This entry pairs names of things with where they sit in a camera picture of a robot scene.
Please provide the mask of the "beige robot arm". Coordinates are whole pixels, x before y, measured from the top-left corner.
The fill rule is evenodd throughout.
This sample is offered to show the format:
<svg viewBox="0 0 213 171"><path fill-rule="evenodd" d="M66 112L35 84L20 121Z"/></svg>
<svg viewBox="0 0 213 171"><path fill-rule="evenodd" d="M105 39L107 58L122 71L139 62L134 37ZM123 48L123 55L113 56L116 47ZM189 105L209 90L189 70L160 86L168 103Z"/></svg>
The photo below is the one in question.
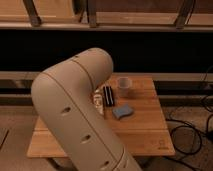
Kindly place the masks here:
<svg viewBox="0 0 213 171"><path fill-rule="evenodd" d="M142 171L92 103L113 72L111 56L90 48L42 71L34 107L78 171Z"/></svg>

